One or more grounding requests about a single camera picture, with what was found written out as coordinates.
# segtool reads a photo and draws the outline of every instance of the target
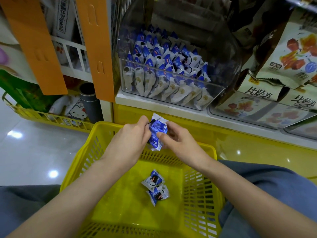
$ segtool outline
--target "glossy floor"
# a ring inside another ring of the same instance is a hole
[[[0,113],[0,185],[61,184],[88,134]]]

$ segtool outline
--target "orange shelf divider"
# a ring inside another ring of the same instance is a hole
[[[106,0],[76,0],[90,71],[98,99],[114,101]]]
[[[0,0],[0,4],[43,94],[67,94],[39,0]]]

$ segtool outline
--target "forearm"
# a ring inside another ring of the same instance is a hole
[[[211,158],[197,166],[263,237],[316,237],[317,224]]]
[[[72,237],[121,175],[105,160],[95,162],[8,237]]]

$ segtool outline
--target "transparent display container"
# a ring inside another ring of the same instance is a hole
[[[289,134],[317,140],[317,116],[286,127],[284,130]]]
[[[283,129],[316,113],[232,90],[209,106],[208,113],[267,128]]]
[[[199,76],[178,75],[127,60],[143,24],[165,29],[168,36],[174,31],[180,49],[182,43],[191,52],[196,48],[207,64],[208,79],[198,80]],[[121,22],[117,50],[122,91],[197,110],[204,110],[234,85],[241,69],[239,47],[223,17],[181,0],[135,0]]]

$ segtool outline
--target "yellow wire basket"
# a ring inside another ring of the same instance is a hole
[[[75,119],[70,119],[63,116],[53,115],[53,114],[47,114],[39,111],[35,111],[32,109],[22,108],[19,104],[13,105],[7,98],[7,93],[5,92],[2,96],[2,101],[6,102],[6,104],[14,110],[18,115],[20,115],[24,119],[51,124],[63,128],[69,128],[73,130],[78,130],[82,132],[89,133],[93,125],[90,122],[86,121],[79,121]]]
[[[100,159],[122,125],[98,122],[78,151],[61,191]],[[199,143],[216,158],[214,147]],[[156,169],[170,197],[154,207],[141,181]],[[79,237],[217,237],[218,214],[224,205],[221,192],[201,173],[181,162],[170,150],[145,148],[137,164],[103,196],[84,222]]]

